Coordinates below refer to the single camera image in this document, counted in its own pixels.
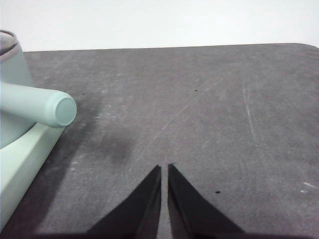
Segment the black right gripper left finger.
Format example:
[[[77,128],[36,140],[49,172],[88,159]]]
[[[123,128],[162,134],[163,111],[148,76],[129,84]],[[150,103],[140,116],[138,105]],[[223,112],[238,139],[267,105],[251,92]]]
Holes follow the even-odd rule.
[[[161,167],[155,166],[132,193],[88,230],[90,235],[156,235],[161,210]]]

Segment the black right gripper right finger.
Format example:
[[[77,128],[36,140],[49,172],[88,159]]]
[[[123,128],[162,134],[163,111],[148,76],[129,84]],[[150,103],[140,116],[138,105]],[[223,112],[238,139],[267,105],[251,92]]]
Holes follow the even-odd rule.
[[[168,165],[167,205],[173,235],[240,235],[245,233],[204,199],[174,164]]]

